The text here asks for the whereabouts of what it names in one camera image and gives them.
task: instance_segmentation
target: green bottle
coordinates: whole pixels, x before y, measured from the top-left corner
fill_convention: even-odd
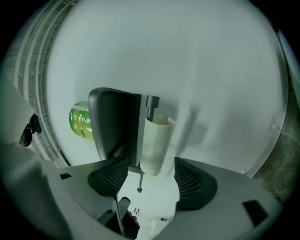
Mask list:
[[[88,102],[76,103],[70,111],[70,126],[78,136],[94,141],[92,128],[90,125],[90,113]]]

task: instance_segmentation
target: metal rod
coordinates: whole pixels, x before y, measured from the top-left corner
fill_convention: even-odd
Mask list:
[[[148,113],[147,113],[147,119],[152,122],[153,121],[153,116],[154,116],[154,108],[149,107],[148,108]]]
[[[144,176],[144,174],[140,174],[139,187],[137,188],[137,191],[138,191],[139,193],[141,193],[141,192],[142,192],[142,182],[143,182],[143,176]]]

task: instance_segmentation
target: gray plastic part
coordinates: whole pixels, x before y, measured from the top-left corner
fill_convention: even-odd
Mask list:
[[[0,71],[0,140],[4,143],[19,143],[34,109]]]
[[[101,160],[127,156],[137,165],[136,149],[141,95],[96,88],[89,94],[90,122]]]
[[[90,188],[87,179],[80,180],[79,176],[101,167],[106,161],[56,168],[53,162],[40,159],[28,149],[2,146],[1,143],[0,147],[5,160],[0,164],[4,187],[22,215],[40,231],[55,239],[94,240],[99,236],[103,239],[124,239],[100,224],[98,218],[95,219],[100,212],[116,210],[117,202],[98,195]],[[217,181],[217,192],[200,210],[176,211],[173,221],[156,240],[184,239],[187,234],[191,240],[199,237],[214,240],[254,239],[261,236],[281,212],[282,206],[274,196],[248,177],[198,161],[181,160],[213,176]],[[72,177],[62,180],[60,174],[63,173],[70,173]],[[73,184],[66,184],[75,176],[77,180]],[[99,198],[90,199],[95,196],[93,191]],[[242,205],[251,200],[258,201],[269,215],[256,228]]]
[[[152,122],[155,108],[158,108],[160,97],[147,96],[146,107],[148,107],[147,119]]]
[[[140,164],[136,166],[128,166],[128,171],[137,173],[137,174],[144,174],[144,172],[141,170]]]

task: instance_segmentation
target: white paper cup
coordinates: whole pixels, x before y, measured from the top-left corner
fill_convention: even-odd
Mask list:
[[[146,119],[142,143],[141,170],[156,176],[164,163],[175,121],[166,116],[153,117],[150,122]]]

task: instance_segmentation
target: black mesh vent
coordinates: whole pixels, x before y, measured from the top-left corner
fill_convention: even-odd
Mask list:
[[[117,164],[109,173],[104,174],[101,180],[118,192],[128,175],[128,161],[123,161]]]
[[[175,180],[179,188],[180,199],[189,197],[201,189],[200,176],[177,161],[175,161]]]

